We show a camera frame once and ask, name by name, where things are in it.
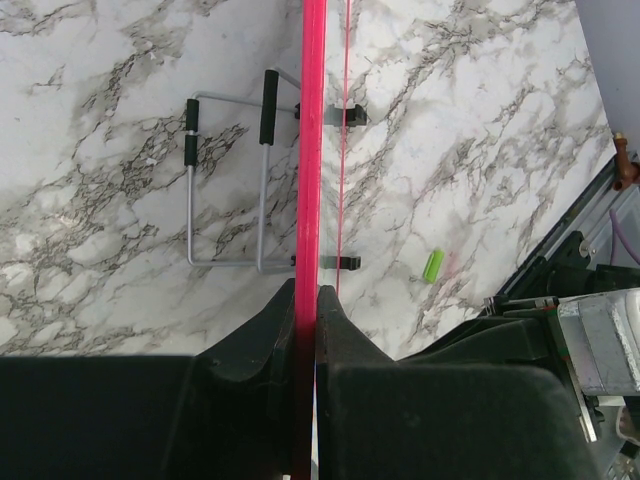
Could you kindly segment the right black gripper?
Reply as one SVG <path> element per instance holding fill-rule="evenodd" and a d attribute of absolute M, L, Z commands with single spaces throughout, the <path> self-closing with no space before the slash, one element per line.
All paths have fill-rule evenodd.
<path fill-rule="evenodd" d="M 490 297 L 485 310 L 400 361 L 403 365 L 495 364 L 564 368 L 556 297 Z"/>

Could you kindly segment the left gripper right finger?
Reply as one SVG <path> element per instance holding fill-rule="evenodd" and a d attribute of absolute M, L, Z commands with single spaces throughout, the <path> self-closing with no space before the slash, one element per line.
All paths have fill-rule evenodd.
<path fill-rule="evenodd" d="M 596 479 L 562 368 L 403 365 L 318 296 L 323 479 Z"/>

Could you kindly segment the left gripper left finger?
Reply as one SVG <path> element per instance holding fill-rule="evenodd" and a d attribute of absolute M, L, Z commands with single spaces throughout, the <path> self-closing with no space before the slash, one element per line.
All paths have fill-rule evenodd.
<path fill-rule="evenodd" d="M 279 479 L 291 470 L 294 284 L 195 356 L 5 357 L 5 479 Z"/>

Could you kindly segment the green marker cap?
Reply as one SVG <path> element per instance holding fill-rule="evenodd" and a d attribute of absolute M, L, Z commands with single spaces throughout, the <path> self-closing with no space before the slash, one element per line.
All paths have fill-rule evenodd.
<path fill-rule="evenodd" d="M 436 282 L 444 258 L 445 253 L 441 249 L 435 249 L 431 252 L 422 274 L 425 282 L 429 284 Z"/>

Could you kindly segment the pink framed whiteboard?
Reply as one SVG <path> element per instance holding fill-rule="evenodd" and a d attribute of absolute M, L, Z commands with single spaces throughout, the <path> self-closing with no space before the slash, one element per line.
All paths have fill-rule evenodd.
<path fill-rule="evenodd" d="M 326 262 L 342 249 L 346 109 L 351 4 L 303 4 L 300 154 L 298 167 L 294 479 L 312 475 L 315 417 L 315 340 L 318 291 L 338 286 L 340 271 Z"/>

